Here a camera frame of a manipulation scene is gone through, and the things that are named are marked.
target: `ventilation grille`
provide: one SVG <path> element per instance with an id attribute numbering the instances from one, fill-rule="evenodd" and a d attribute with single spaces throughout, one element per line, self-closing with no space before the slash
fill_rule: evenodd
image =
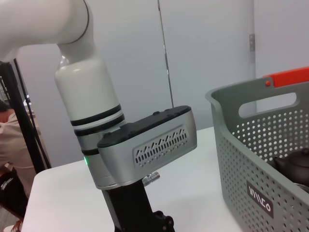
<path id="1" fill-rule="evenodd" d="M 166 155 L 172 155 L 175 149 L 185 146 L 189 135 L 186 129 L 179 127 L 134 150 L 136 165 L 144 167 Z"/>

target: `black pole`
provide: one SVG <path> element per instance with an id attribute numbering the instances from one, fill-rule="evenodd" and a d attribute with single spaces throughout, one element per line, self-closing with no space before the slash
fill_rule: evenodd
<path id="1" fill-rule="evenodd" d="M 42 143 L 41 143 L 41 140 L 40 140 L 37 128 L 35 126 L 34 118 L 33 118 L 33 115 L 32 115 L 30 104 L 29 104 L 29 99 L 27 98 L 27 93 L 26 93 L 26 90 L 25 90 L 25 87 L 24 87 L 23 79 L 21 77 L 20 69 L 18 67 L 18 63 L 17 63 L 16 59 L 14 59 L 14 64 L 15 64 L 15 67 L 16 67 L 16 70 L 17 70 L 17 75 L 18 75 L 18 78 L 19 78 L 20 86 L 21 86 L 21 88 L 23 90 L 25 101 L 27 103 L 27 107 L 28 107 L 28 110 L 29 110 L 30 118 L 31 118 L 32 125 L 33 125 L 33 132 L 34 132 L 34 135 L 35 135 L 35 139 L 37 140 L 37 143 L 38 143 L 39 148 L 41 150 L 41 153 L 42 153 L 42 155 L 44 157 L 44 161 L 45 161 L 45 164 L 46 164 L 47 168 L 52 168 L 52 166 L 50 165 L 49 160 L 47 158 L 47 155 L 45 154 L 45 151 L 43 149 L 43 146 L 42 146 Z"/>
<path id="2" fill-rule="evenodd" d="M 39 172 L 45 170 L 45 166 L 35 140 L 32 124 L 18 91 L 17 80 L 10 63 L 3 63 L 0 65 L 0 76 L 2 76 L 3 83 L 9 93 L 11 104 L 15 110 L 15 114 L 24 136 L 35 172 L 38 174 Z"/>

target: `gray gripper housing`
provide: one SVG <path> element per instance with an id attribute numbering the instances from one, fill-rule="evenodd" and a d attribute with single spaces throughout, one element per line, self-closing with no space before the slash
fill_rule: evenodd
<path id="1" fill-rule="evenodd" d="M 108 190 L 141 180 L 196 147 L 192 110 L 179 106 L 105 134 L 98 143 L 100 154 L 87 161 L 97 188 Z"/>

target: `white wall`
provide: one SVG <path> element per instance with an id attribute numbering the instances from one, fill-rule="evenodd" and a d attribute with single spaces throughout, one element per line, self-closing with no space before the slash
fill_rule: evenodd
<path id="1" fill-rule="evenodd" d="M 160 0 L 175 105 L 192 106 L 197 128 L 212 126 L 205 94 L 255 78 L 253 0 Z M 255 105 L 246 109 L 255 112 Z"/>
<path id="2" fill-rule="evenodd" d="M 171 108 L 157 1 L 88 2 L 95 18 L 95 41 L 127 121 Z M 52 165 L 81 160 L 80 147 L 54 81 L 60 62 L 58 47 L 24 47 L 17 60 Z"/>
<path id="3" fill-rule="evenodd" d="M 309 65 L 309 1 L 255 0 L 256 77 Z M 257 110 L 292 102 L 291 97 L 262 101 Z"/>

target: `white table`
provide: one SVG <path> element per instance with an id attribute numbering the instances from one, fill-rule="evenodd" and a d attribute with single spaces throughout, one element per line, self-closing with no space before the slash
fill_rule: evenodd
<path id="1" fill-rule="evenodd" d="M 176 232 L 240 232 L 222 198 L 213 128 L 198 131 L 197 142 L 146 187 L 153 211 L 172 216 Z M 84 161 L 36 176 L 22 232 L 100 231 L 114 225 Z"/>

